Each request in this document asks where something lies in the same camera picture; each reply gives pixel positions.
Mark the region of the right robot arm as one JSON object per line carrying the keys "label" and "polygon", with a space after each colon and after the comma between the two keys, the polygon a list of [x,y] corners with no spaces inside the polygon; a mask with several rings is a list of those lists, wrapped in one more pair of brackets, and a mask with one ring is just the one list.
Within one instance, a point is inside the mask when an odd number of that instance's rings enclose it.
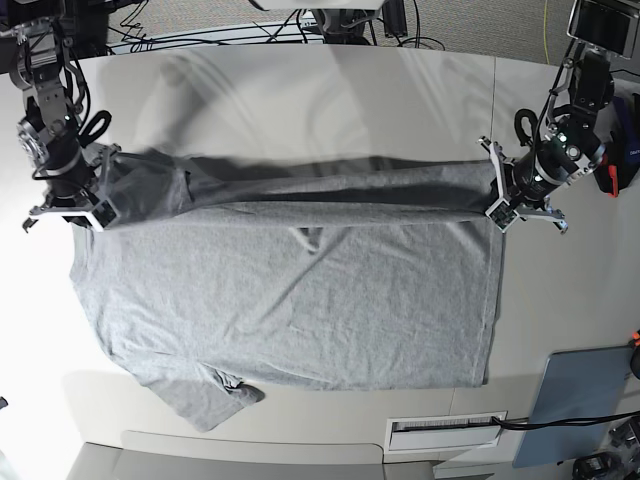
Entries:
{"label": "right robot arm", "polygon": [[11,81],[23,93],[24,117],[17,124],[20,146],[32,164],[31,178],[46,185],[44,202],[23,223],[30,230],[45,216],[103,231],[119,216],[110,199],[108,177],[121,152],[103,145],[112,116],[91,115],[91,93],[72,40],[56,19],[44,17],[1,33],[17,40]]}

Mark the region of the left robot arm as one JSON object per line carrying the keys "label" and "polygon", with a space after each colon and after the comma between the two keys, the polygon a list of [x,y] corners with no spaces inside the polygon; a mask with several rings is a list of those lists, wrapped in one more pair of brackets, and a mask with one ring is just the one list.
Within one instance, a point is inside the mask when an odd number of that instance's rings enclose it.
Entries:
{"label": "left robot arm", "polygon": [[632,57],[638,32],[636,1],[575,2],[567,27],[571,42],[541,112],[521,109],[514,119],[530,121],[531,134],[520,141],[527,153],[509,158],[499,143],[479,139],[495,170],[485,215],[501,232],[531,219],[567,230],[565,216],[551,206],[550,195],[605,162],[606,146],[596,135],[596,121],[614,99],[611,62]]}

